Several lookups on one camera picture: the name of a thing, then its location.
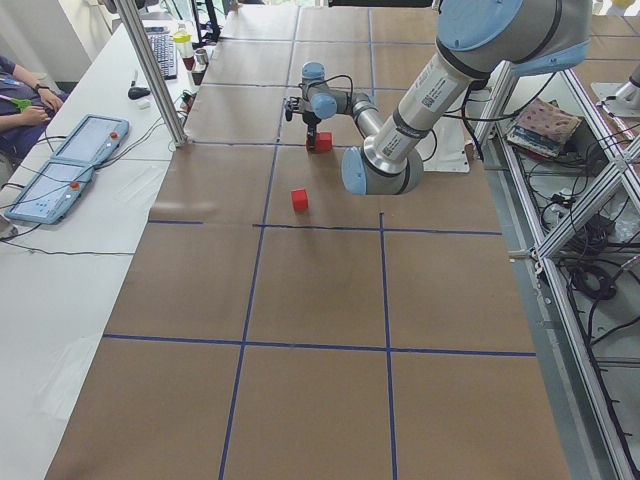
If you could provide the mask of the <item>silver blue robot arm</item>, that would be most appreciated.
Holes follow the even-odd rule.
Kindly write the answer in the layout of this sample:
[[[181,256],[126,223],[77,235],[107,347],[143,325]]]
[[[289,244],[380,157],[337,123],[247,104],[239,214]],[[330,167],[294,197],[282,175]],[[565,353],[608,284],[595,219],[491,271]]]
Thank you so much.
[[[285,115],[302,116],[310,148],[318,123],[352,117],[364,142],[344,152],[345,188],[354,195],[407,193],[424,172],[416,145],[472,82],[489,79],[503,61],[518,77],[578,65],[588,51],[591,15],[588,1],[443,1],[436,52],[388,119],[367,95],[330,88],[318,62],[303,66],[301,94],[286,102]]]

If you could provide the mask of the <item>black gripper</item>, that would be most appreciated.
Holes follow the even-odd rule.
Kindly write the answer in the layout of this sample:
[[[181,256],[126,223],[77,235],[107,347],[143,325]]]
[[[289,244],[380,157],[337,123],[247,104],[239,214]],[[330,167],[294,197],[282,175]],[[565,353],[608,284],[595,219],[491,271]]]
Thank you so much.
[[[306,149],[308,151],[314,151],[316,149],[317,125],[321,122],[321,119],[318,118],[313,111],[305,111],[302,114],[302,119],[307,125]]]

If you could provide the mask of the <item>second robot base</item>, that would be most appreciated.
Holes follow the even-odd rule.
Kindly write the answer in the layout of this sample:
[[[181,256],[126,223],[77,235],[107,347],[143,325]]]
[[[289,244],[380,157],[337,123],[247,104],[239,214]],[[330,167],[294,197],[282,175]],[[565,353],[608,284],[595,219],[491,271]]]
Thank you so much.
[[[639,117],[639,67],[622,83],[594,82],[591,88],[604,111],[610,116]]]

